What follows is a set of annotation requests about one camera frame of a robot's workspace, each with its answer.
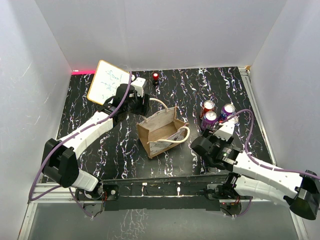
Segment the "purple soda can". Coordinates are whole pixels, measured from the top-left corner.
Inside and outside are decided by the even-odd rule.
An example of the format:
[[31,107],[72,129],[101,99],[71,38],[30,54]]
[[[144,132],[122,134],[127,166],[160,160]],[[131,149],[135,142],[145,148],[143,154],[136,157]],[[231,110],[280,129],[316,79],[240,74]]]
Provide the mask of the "purple soda can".
[[228,103],[224,105],[218,117],[218,122],[223,122],[225,119],[227,119],[228,116],[233,115],[235,113],[236,113],[236,108],[233,104]]
[[238,116],[233,116],[233,117],[232,117],[231,115],[229,115],[229,116],[227,117],[227,119],[228,119],[228,122],[234,124],[235,126],[239,123],[239,118],[238,118]]
[[214,111],[208,111],[203,115],[201,129],[212,129],[218,120],[217,114]]

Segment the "burlap canvas bag rope handles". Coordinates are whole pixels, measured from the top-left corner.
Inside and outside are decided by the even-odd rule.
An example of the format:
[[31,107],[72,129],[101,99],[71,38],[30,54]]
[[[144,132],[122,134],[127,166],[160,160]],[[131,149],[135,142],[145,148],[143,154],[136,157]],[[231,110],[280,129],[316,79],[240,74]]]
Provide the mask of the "burlap canvas bag rope handles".
[[167,105],[157,98],[150,98],[163,106],[149,117],[143,117],[143,121],[136,124],[140,142],[147,156],[152,159],[159,154],[188,140],[190,136],[189,123],[177,118],[177,107]]

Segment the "red cola can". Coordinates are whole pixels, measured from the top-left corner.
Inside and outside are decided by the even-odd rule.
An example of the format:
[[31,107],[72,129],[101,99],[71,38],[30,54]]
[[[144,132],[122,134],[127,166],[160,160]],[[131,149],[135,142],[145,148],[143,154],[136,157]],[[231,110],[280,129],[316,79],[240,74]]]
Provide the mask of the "red cola can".
[[215,109],[215,103],[211,100],[206,100],[203,104],[202,104],[202,108],[199,114],[199,118],[202,120],[204,115],[209,112],[209,111],[214,111]]

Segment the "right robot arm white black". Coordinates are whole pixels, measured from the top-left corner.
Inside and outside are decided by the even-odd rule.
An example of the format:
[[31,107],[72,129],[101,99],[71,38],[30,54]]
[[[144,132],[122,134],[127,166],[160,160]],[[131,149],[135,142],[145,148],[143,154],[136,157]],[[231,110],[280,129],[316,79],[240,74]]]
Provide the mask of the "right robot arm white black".
[[246,196],[288,206],[296,215],[315,220],[320,208],[320,177],[310,171],[285,170],[252,157],[215,135],[199,136],[190,145],[208,168],[229,171],[223,194]]

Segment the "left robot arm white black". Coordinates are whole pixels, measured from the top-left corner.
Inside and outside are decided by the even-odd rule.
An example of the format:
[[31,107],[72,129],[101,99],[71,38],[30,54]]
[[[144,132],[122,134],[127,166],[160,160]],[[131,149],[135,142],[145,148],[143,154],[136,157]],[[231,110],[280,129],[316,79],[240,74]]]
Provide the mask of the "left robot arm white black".
[[125,120],[129,113],[145,116],[150,96],[145,83],[122,83],[93,116],[78,129],[59,139],[46,142],[42,157],[42,173],[63,188],[85,190],[93,200],[103,195],[103,187],[94,175],[79,169],[78,159],[95,140]]

